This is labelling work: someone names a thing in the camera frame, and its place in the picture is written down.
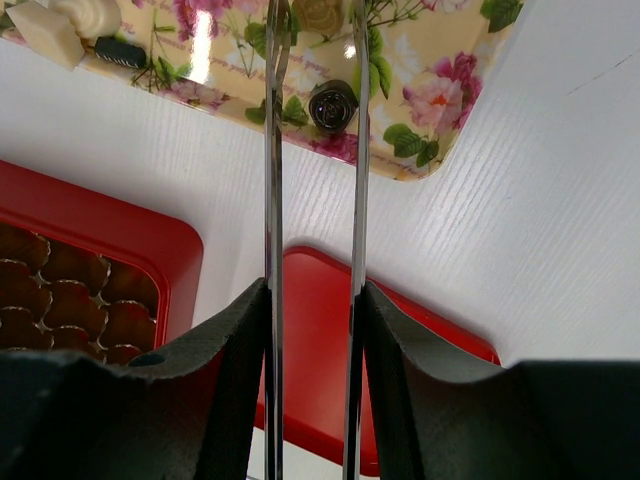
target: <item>pink flower print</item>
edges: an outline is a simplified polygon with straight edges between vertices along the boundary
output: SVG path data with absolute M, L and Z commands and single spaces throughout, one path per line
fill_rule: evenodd
M 159 97 L 162 97 L 162 98 L 167 98 L 167 99 L 171 100 L 172 102 L 178 102 L 178 103 L 182 103 L 183 102 L 182 98 L 180 98 L 176 94 L 176 92 L 174 92 L 170 88 L 166 88 L 164 90 L 158 90 L 157 95 Z
M 300 130 L 285 131 L 282 135 L 289 143 L 293 143 L 299 147 L 309 145 L 309 137 Z
M 429 71 L 435 73 L 440 78 L 448 78 L 460 82 L 460 89 L 462 90 L 462 112 L 460 118 L 454 122 L 454 128 L 462 128 L 464 126 L 482 91 L 482 77 L 475 74 L 477 64 L 478 59 L 475 55 L 460 52 L 456 55 L 453 62 L 451 62 L 449 58 L 444 57 L 438 60 L 433 68 L 429 69 Z
M 422 4 L 429 10 L 454 13 L 469 8 L 473 0 L 422 0 Z
M 22 37 L 22 35 L 20 35 L 20 32 L 18 32 L 18 30 L 16 28 L 8 28 L 8 29 L 6 29 L 4 32 L 2 32 L 0 34 L 0 38 L 4 38 L 5 40 L 9 40 L 10 42 L 13 42 L 13 43 L 15 43 L 17 45 L 20 45 L 22 47 L 26 47 L 27 46 L 27 42 Z
M 463 93 L 459 80 L 435 78 L 416 89 L 404 87 L 402 94 L 411 107 L 411 120 L 419 127 L 429 126 L 436 133 L 444 133 L 460 119 Z
M 460 119 L 454 124 L 455 128 L 462 128 L 467 123 L 467 118 L 473 107 L 476 104 L 476 100 L 480 96 L 482 91 L 482 79 L 477 76 L 471 77 L 469 82 L 463 86 L 462 89 L 462 113 Z
M 473 76 L 473 71 L 477 64 L 478 59 L 475 55 L 467 55 L 466 53 L 460 52 L 456 55 L 453 64 L 448 57 L 443 57 L 438 60 L 430 70 L 439 77 L 460 80 L 461 83 L 464 83 L 469 81 Z
M 309 145 L 314 152 L 328 157 L 339 158 L 350 165 L 358 161 L 358 136 L 352 133 L 341 133 L 311 140 Z
M 247 15 L 260 12 L 267 4 L 268 0 L 233 0 L 234 7 Z
M 190 81 L 172 83 L 171 92 L 175 93 L 183 103 L 211 114 L 216 113 L 218 108 L 229 100 L 229 96 L 220 90 Z
M 232 0 L 173 0 L 173 11 L 180 23 L 178 39 L 184 42 L 193 37 L 204 14 L 211 18 L 210 35 L 217 37 L 217 19 L 231 8 L 231 4 Z

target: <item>white object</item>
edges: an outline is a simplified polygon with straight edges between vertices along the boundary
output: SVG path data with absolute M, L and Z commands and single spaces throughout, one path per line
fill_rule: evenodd
M 51 0 L 49 8 L 69 17 L 78 36 L 87 40 L 114 35 L 122 21 L 115 0 Z
M 67 17 L 32 1 L 8 8 L 7 14 L 29 48 L 38 55 L 68 70 L 80 63 L 84 48 Z

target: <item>metal tong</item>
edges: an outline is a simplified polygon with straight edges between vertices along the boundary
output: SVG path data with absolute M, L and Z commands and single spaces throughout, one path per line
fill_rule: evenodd
M 362 398 L 362 294 L 366 280 L 365 253 L 369 181 L 369 47 L 366 0 L 354 3 L 354 43 L 360 66 L 358 162 L 354 211 L 349 358 L 345 407 L 343 480 L 360 474 Z M 265 480 L 282 480 L 282 85 L 291 47 L 292 17 L 287 0 L 270 0 L 267 14 L 265 119 L 265 275 L 271 296 L 271 335 L 265 355 Z
M 360 478 L 360 417 L 362 411 L 363 293 L 366 281 L 367 199 L 369 190 L 369 43 L 366 0 L 353 0 L 353 35 L 360 66 L 358 163 L 351 253 L 351 310 L 345 405 L 342 479 Z
M 282 480 L 282 84 L 292 35 L 287 0 L 267 13 L 265 118 L 265 277 L 271 297 L 271 335 L 265 353 L 265 480 Z

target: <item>floral tray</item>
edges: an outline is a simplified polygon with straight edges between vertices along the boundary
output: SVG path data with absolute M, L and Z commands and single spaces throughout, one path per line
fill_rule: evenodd
M 0 36 L 24 43 L 0 0 Z M 116 38 L 153 61 L 130 70 L 87 55 L 82 66 L 256 130 L 264 123 L 267 0 L 117 0 Z M 397 180 L 434 172 L 446 159 L 525 0 L 370 0 L 371 169 Z M 350 0 L 296 0 L 341 9 L 333 35 L 304 31 L 294 18 L 294 46 L 284 85 L 284 137 L 355 163 L 356 122 L 321 134 L 309 118 L 311 91 L 328 80 L 359 91 L 349 23 Z

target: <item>red plastic lid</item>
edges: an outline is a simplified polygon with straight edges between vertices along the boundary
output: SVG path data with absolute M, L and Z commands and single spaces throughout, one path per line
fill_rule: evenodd
M 284 438 L 342 464 L 350 267 L 308 247 L 284 255 Z M 499 364 L 484 340 L 388 288 L 382 290 L 421 324 L 466 351 Z M 264 376 L 256 412 L 264 427 Z M 362 399 L 361 473 L 379 476 L 366 375 Z

